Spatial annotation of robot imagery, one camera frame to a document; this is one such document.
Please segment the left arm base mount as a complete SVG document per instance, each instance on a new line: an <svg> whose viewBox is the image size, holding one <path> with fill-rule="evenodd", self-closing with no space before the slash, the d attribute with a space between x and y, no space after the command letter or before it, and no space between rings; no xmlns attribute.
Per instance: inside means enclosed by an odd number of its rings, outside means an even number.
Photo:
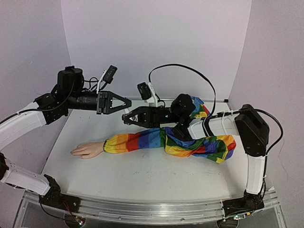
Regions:
<svg viewBox="0 0 304 228"><path fill-rule="evenodd" d="M46 178L48 191L44 195L39 195L39 202L43 205L69 211L70 213L77 213L80 208L81 199L76 196L63 194L61 187L56 180L44 174Z"/></svg>

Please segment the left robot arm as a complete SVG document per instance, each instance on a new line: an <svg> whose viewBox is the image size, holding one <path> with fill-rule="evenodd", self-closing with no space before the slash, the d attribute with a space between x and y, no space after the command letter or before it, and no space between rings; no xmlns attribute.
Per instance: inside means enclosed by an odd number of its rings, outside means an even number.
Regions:
<svg viewBox="0 0 304 228"><path fill-rule="evenodd" d="M0 122L0 181L45 196L55 208L64 204L60 187L52 177L39 172L54 144L46 126L55 123L71 110L88 110L96 114L112 114L131 107L131 100L105 87L111 84L117 67L109 66L92 90L84 88L87 82L83 71L68 66L59 71L57 83L49 93L37 97L27 106Z"/></svg>

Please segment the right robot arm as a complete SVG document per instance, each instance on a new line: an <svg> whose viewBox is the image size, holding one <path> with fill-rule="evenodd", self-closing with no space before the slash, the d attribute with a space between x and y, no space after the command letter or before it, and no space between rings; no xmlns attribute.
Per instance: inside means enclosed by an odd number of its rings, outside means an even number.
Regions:
<svg viewBox="0 0 304 228"><path fill-rule="evenodd" d="M224 201L224 209L232 214L263 208L270 129L259 110L246 104L213 116L199 98L180 94L169 107L140 106L122 120L144 128L125 142L129 152L163 147L169 155L204 157L220 164L233 155L234 137L239 136L248 160L247 184L243 197Z"/></svg>

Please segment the clear glitter nail polish bottle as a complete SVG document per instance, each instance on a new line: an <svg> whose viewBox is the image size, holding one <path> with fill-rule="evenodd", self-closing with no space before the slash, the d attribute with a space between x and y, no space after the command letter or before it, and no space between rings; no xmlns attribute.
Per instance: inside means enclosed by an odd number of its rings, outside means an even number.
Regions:
<svg viewBox="0 0 304 228"><path fill-rule="evenodd" d="M137 114L130 115L128 119L133 122L138 122L138 115Z"/></svg>

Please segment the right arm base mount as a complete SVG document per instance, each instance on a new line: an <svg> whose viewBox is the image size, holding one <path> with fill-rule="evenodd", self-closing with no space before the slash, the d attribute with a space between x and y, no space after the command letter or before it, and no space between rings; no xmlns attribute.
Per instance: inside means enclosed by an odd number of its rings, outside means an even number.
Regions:
<svg viewBox="0 0 304 228"><path fill-rule="evenodd" d="M264 208L263 195L251 194L244 191L241 198L228 199L223 201L224 218L232 218L236 215L255 212Z"/></svg>

